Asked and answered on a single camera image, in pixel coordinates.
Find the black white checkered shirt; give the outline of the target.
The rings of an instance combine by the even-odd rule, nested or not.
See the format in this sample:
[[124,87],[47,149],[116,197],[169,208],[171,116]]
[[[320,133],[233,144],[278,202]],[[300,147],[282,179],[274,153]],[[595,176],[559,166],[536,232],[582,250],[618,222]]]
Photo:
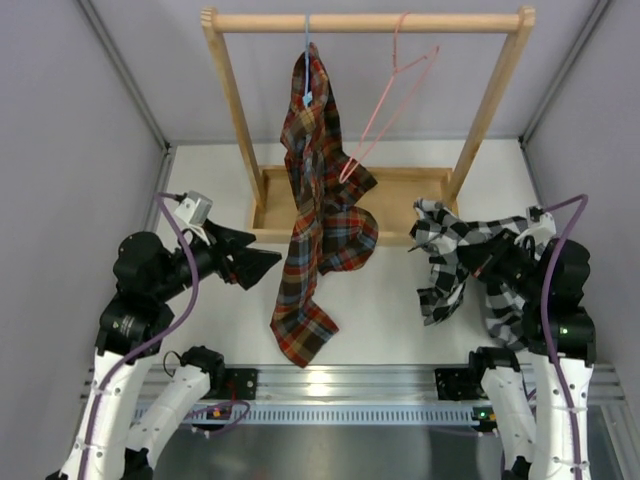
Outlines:
[[[507,217],[492,221],[464,222],[439,202],[420,198],[414,202],[418,219],[410,236],[415,247],[429,256],[428,286],[417,290],[425,325],[449,319],[462,305],[469,271],[457,256],[459,246],[481,244],[509,229],[517,234],[527,227],[527,218]],[[522,324],[524,300],[504,284],[484,286],[482,316],[487,332],[501,347],[513,351],[526,348]]]

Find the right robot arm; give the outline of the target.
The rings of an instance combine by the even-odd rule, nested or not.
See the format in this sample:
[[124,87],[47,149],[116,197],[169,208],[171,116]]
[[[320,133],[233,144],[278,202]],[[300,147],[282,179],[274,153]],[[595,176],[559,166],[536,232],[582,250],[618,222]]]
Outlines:
[[593,320],[580,302],[590,254],[566,237],[534,258],[515,234],[460,249],[470,274],[521,296],[534,404],[513,352],[480,347],[469,355],[468,390],[491,403],[503,446],[504,479],[588,479],[588,394],[596,361]]

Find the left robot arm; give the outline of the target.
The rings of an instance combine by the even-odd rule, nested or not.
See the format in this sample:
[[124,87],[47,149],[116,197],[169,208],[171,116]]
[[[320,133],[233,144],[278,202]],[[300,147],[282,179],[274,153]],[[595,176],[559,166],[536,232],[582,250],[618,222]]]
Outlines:
[[170,251],[152,232],[119,246],[116,293],[99,319],[91,391],[69,457],[54,479],[150,479],[183,420],[202,398],[226,386],[222,354],[192,346],[159,397],[134,417],[145,378],[159,356],[161,335],[174,324],[170,300],[196,293],[211,275],[245,290],[282,258],[253,248],[256,238],[209,220],[179,233]]

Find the brown red plaid shirt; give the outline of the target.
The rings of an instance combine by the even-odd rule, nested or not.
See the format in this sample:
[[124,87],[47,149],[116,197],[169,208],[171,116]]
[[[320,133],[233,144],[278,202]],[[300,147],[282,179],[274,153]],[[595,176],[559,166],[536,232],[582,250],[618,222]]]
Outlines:
[[283,355],[306,367],[339,330],[315,302],[319,276],[362,268],[379,237],[376,219],[359,206],[377,180],[359,166],[341,184],[348,160],[328,72],[310,45],[312,102],[304,108],[304,53],[296,61],[280,142],[296,216],[270,328]]

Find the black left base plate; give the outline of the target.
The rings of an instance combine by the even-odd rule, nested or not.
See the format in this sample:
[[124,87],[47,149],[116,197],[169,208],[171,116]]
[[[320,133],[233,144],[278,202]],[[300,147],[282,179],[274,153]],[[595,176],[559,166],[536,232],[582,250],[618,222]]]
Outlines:
[[222,400],[254,400],[258,376],[259,371],[254,368],[227,368],[217,398]]

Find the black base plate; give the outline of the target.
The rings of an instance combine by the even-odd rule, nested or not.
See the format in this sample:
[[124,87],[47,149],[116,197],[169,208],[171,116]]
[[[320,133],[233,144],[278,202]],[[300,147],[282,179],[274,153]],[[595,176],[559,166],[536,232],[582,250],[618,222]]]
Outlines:
[[254,400],[258,376],[259,371],[254,368],[227,368],[217,398],[222,400]]
[[481,398],[479,384],[468,368],[436,368],[434,374],[439,400],[467,401]]

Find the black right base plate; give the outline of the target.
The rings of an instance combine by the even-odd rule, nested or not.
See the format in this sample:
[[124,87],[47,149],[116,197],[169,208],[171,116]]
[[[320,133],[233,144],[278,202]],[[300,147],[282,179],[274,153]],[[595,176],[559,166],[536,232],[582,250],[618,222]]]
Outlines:
[[467,401],[481,398],[479,384],[468,368],[436,368],[434,374],[439,400]]

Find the aluminium mounting rail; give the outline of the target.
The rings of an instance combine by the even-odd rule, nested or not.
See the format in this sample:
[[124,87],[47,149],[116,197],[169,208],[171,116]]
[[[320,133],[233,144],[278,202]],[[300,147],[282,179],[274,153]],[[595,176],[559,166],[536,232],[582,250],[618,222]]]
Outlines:
[[[284,365],[243,366],[259,371],[256,398],[264,404],[426,404],[438,399],[434,371],[452,366],[346,365],[312,366],[306,370]],[[162,366],[153,366],[144,380],[140,401],[159,396],[171,379]],[[596,365],[589,402],[594,405],[626,400],[615,369]]]

